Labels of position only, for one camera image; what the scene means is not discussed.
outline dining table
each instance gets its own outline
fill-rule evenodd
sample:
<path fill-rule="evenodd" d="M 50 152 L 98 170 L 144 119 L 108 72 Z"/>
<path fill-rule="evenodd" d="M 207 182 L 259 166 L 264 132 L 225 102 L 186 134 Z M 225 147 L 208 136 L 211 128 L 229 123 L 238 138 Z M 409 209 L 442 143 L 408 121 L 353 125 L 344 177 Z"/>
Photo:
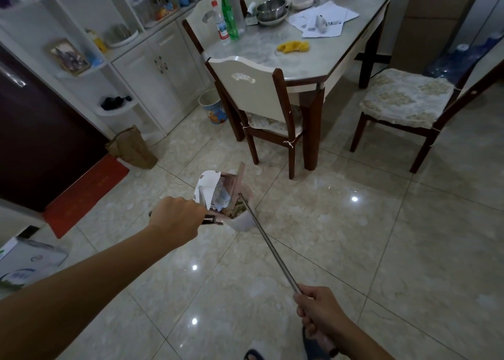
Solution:
<path fill-rule="evenodd" d="M 269 27 L 250 25 L 238 40 L 226 45 L 217 42 L 203 52 L 205 60 L 241 56 L 282 70 L 290 103 L 299 105 L 303 115 L 303 158 L 307 170 L 317 167 L 325 97 L 357 57 L 362 60 L 359 88 L 366 88 L 369 84 L 391 0 L 332 1 L 359 14 L 355 19 L 344 22 L 340 36 L 304 39 L 301 31 L 283 21 Z M 288 16 L 294 13 L 290 9 Z M 309 51 L 277 51 L 278 45 L 291 40 L 308 41 Z M 227 98 L 219 86 L 217 91 L 236 140 L 243 140 L 245 134 L 232 99 Z"/>

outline metal bowl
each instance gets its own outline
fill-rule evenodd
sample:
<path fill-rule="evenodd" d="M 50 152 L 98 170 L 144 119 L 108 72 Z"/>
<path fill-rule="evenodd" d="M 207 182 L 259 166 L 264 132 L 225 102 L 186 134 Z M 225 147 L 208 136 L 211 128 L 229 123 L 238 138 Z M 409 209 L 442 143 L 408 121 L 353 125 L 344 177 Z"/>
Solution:
<path fill-rule="evenodd" d="M 285 0 L 266 0 L 256 8 L 257 20 L 272 22 L 280 19 L 287 11 L 286 4 Z"/>

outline table leg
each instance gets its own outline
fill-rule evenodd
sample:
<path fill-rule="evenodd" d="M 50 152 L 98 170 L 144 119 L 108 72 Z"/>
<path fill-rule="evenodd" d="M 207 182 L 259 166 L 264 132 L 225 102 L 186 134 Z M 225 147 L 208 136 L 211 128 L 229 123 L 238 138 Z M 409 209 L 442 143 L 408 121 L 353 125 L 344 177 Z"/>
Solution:
<path fill-rule="evenodd" d="M 364 57 L 362 58 L 362 65 L 360 67 L 360 77 L 359 77 L 359 88 L 365 89 L 368 87 L 369 80 L 371 79 L 371 71 L 373 70 L 373 65 L 376 60 L 376 53 L 378 51 L 378 45 L 380 44 L 381 32 L 383 31 L 383 26 L 385 24 L 385 19 L 387 16 L 387 9 L 385 10 L 385 16 L 381 21 L 380 25 L 375 29 L 371 37 L 366 43 L 366 49 L 364 50 Z"/>
<path fill-rule="evenodd" d="M 215 88 L 217 89 L 217 93 L 219 93 L 219 97 L 221 98 L 222 101 L 222 106 L 224 107 L 224 110 L 226 111 L 227 114 L 227 119 L 229 123 L 231 124 L 231 127 L 233 128 L 234 136 L 236 137 L 237 141 L 243 141 L 245 138 L 245 133 L 243 132 L 242 128 L 242 121 L 240 120 L 240 115 L 234 108 L 234 106 L 231 105 L 230 100 L 226 97 L 223 88 L 221 87 L 220 83 L 215 83 Z"/>
<path fill-rule="evenodd" d="M 324 88 L 299 93 L 299 105 L 303 114 L 303 158 L 306 170 L 315 170 L 318 163 L 318 148 L 322 124 Z"/>

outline brown paper bag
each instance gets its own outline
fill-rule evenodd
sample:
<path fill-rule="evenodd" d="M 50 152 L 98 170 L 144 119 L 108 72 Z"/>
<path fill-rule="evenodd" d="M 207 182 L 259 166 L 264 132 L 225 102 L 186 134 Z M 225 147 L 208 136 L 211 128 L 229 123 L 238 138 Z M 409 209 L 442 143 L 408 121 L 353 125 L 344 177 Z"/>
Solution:
<path fill-rule="evenodd" d="M 141 169 L 152 169 L 158 160 L 147 147 L 136 125 L 120 132 L 105 148 L 115 158 Z"/>

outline white shelving unit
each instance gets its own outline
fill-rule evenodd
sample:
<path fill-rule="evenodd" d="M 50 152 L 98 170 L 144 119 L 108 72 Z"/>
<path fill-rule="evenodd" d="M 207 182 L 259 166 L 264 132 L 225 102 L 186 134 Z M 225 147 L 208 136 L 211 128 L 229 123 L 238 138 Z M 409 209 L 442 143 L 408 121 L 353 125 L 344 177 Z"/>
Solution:
<path fill-rule="evenodd" d="M 45 72 L 39 75 L 41 79 L 55 77 L 77 99 L 71 105 L 82 114 L 89 113 L 83 112 L 83 107 L 89 109 L 114 133 L 134 123 L 148 137 L 148 143 L 155 143 L 194 108 L 195 92 L 198 94 L 205 90 L 200 59 L 191 55 L 185 31 L 179 22 L 175 22 L 196 4 L 192 2 L 181 8 L 178 0 L 169 1 L 176 11 L 146 28 L 128 0 L 25 0 L 0 9 L 0 35 L 8 35 L 10 40 L 14 40 L 16 48 L 10 49 L 14 55 L 28 55 L 29 59 L 24 60 L 35 61 L 37 69 L 43 67 Z M 86 29 L 93 30 L 105 41 L 106 32 L 117 24 L 126 25 L 131 32 L 137 31 L 138 37 L 127 45 L 102 53 L 86 34 Z M 157 44 L 149 40 L 154 35 L 157 35 L 153 38 Z M 48 46 L 60 39 L 68 39 L 89 61 L 103 63 L 78 76 L 69 74 L 48 52 Z M 142 49 L 142 53 L 133 52 L 134 49 Z M 135 77 L 136 62 L 128 60 L 127 54 L 138 55 L 145 60 L 142 76 Z M 163 64 L 166 63 L 162 65 L 162 70 L 157 62 L 161 56 L 164 57 Z M 130 65 L 120 65 L 120 58 Z M 177 82 L 181 76 L 186 77 L 190 85 Z M 151 92 L 145 90 L 149 86 L 155 89 L 163 87 L 164 94 L 158 90 L 157 98 L 146 95 Z M 140 88 L 142 90 L 137 94 L 135 90 Z M 186 95 L 184 90 L 192 92 Z M 100 108 L 106 97 L 128 95 L 134 100 L 121 109 L 105 112 Z"/>

